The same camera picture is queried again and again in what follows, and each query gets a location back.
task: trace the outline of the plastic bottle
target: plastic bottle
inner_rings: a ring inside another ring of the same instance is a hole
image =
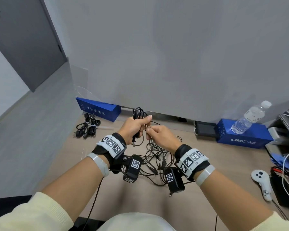
[[[266,109],[271,107],[271,103],[267,100],[263,101],[260,105],[255,105],[251,107],[245,114],[244,117],[237,120],[231,129],[238,135],[243,134],[248,130],[253,123],[258,122],[265,115]]]

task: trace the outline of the person's right hand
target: person's right hand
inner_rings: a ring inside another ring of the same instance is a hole
[[[150,126],[146,128],[146,132],[147,140],[152,137],[156,144],[167,151],[170,151],[172,154],[174,154],[182,144],[166,126]]]

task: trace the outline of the person's left hand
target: person's left hand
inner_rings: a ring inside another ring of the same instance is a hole
[[[127,118],[121,129],[118,131],[118,134],[124,138],[126,145],[129,145],[132,142],[134,134],[136,134],[138,131],[140,132],[139,137],[143,135],[142,132],[145,125],[149,126],[151,124],[151,120],[152,115],[142,119],[133,119],[133,117]]]

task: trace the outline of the bottle label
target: bottle label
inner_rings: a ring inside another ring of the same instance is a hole
[[[256,123],[258,122],[261,118],[263,117],[259,117],[256,116],[253,112],[251,112],[250,110],[248,110],[245,114],[244,114],[244,118],[247,119],[248,121],[252,122],[252,123]]]

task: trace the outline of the hand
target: hand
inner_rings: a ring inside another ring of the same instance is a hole
[[[121,129],[118,131],[118,134],[124,138],[126,145],[129,145],[132,142],[134,134],[138,131],[140,132],[139,137],[142,136],[145,125],[149,126],[151,120],[152,115],[142,119],[133,119],[133,117],[127,118]]]
[[[152,137],[156,144],[170,151],[171,154],[174,154],[182,144],[166,126],[150,126],[146,128],[146,132],[147,140]]]

